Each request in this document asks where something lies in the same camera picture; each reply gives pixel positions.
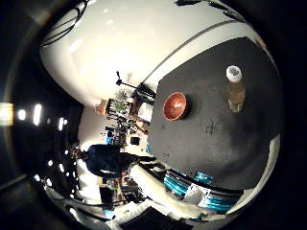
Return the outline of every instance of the black tripod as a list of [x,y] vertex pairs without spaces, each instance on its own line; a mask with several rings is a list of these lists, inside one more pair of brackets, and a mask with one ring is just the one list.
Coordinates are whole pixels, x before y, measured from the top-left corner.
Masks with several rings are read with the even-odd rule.
[[121,80],[121,77],[119,75],[119,72],[116,71],[116,75],[118,77],[118,80],[116,82],[117,85],[121,85],[121,84],[124,84],[126,86],[129,86],[131,88],[134,88],[136,92],[140,92],[142,94],[145,94],[146,96],[148,97],[151,97],[151,98],[155,98],[155,93],[152,91],[152,89],[150,89],[146,84],[144,84],[143,82],[141,82],[137,87],[133,86],[133,85],[130,85],[128,83],[124,83],[122,80]]

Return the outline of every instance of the bottle cap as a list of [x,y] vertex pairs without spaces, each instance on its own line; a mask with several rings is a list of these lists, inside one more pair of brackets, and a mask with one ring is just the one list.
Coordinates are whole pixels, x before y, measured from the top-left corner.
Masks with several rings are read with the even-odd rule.
[[226,69],[227,78],[234,83],[239,82],[242,79],[242,73],[238,66],[230,65]]

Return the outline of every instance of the glass bottle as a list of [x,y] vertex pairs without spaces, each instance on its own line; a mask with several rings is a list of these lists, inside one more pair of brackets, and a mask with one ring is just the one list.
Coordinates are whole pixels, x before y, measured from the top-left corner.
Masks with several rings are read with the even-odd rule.
[[226,86],[226,95],[232,112],[238,113],[242,110],[246,97],[246,88],[242,83],[242,73],[238,66],[231,65],[226,69],[229,82]]

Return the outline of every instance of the gray table surface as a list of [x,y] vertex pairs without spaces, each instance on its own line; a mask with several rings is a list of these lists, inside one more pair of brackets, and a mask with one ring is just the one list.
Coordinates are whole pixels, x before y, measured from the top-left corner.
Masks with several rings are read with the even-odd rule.
[[[225,69],[235,64],[247,90],[244,109],[233,114],[225,95]],[[184,93],[190,113],[168,122],[162,106]],[[158,85],[149,132],[151,153],[190,176],[204,172],[213,185],[250,189],[268,160],[269,144],[282,129],[281,81],[265,52],[248,38],[219,44],[181,64]]]

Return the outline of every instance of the man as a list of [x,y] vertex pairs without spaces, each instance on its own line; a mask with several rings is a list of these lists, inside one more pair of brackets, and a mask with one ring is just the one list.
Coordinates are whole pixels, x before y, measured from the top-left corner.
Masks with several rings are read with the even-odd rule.
[[112,145],[92,145],[88,151],[73,149],[71,156],[74,159],[82,159],[91,173],[103,178],[120,177],[121,172],[126,171],[133,162],[155,160],[150,156],[120,152],[120,148]]

